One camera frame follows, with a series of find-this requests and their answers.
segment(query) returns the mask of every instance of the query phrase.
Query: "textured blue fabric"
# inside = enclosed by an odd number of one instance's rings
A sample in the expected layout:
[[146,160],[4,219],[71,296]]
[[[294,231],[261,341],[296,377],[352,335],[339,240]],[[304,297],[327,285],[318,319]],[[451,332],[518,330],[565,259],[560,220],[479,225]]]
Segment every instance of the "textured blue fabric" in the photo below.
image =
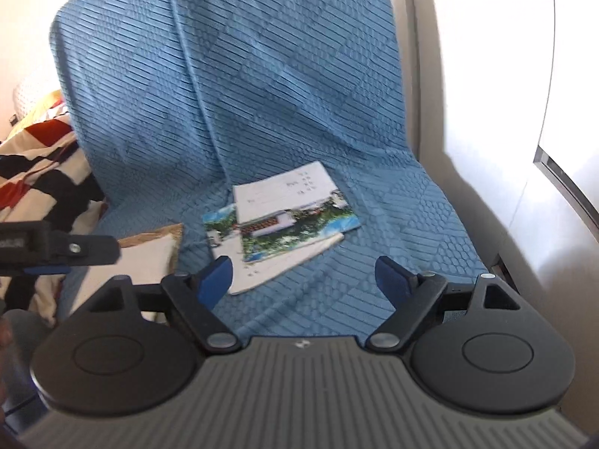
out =
[[361,228],[216,306],[241,337],[364,338],[392,311],[374,281],[379,255],[454,281],[484,270],[406,145],[389,0],[71,0],[51,41],[110,199],[97,233],[184,222],[180,268],[196,271],[211,260],[202,214],[234,184],[320,160],[348,198]]

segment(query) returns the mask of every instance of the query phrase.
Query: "bedspread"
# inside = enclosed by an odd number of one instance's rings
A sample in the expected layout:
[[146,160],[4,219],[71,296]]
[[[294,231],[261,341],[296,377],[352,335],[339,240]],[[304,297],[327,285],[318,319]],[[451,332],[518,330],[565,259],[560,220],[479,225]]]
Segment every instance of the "bedspread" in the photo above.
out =
[[315,160],[360,217],[338,246],[217,305],[241,337],[364,338],[392,311],[379,255],[457,281],[484,271],[406,144],[389,0],[71,0],[51,41],[110,199],[98,233],[184,222],[180,267],[196,271],[211,260],[202,214],[232,185]]
[[[84,235],[98,223],[104,194],[68,111],[58,108],[56,118],[29,125],[0,145],[0,222],[44,220],[52,229]],[[53,323],[63,277],[0,277],[0,296],[8,310],[28,309]]]

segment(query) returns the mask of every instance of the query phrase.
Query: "paper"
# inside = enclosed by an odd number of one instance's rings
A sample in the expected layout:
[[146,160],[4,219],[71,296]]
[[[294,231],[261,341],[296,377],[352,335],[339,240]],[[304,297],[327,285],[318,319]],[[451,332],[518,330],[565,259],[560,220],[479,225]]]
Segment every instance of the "paper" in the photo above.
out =
[[207,229],[208,225],[219,223],[219,229],[208,229],[207,235],[214,258],[228,256],[233,263],[233,283],[229,288],[231,295],[257,287],[315,257],[343,239],[343,235],[338,233],[326,240],[292,250],[269,260],[248,264],[243,261],[241,234],[235,221],[234,204],[204,215],[203,220]]
[[328,198],[336,189],[320,162],[312,162],[263,181],[234,186],[237,221],[248,223],[266,214],[299,209]]

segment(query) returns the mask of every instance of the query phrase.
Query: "white cabinet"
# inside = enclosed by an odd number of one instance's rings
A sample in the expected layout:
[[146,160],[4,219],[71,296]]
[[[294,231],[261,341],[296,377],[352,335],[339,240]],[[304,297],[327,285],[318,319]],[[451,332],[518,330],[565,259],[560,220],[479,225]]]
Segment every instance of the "white cabinet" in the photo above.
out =
[[599,243],[555,183],[535,166],[500,254],[522,296],[568,341],[576,356],[564,413],[599,430]]
[[[599,208],[599,0],[555,0],[555,52],[540,146]],[[599,230],[554,178],[528,183],[500,254],[522,295],[567,339],[576,374],[562,408],[599,430]]]
[[490,266],[541,132],[553,0],[414,0],[420,162]]
[[555,53],[541,148],[599,210],[599,0],[555,0]]

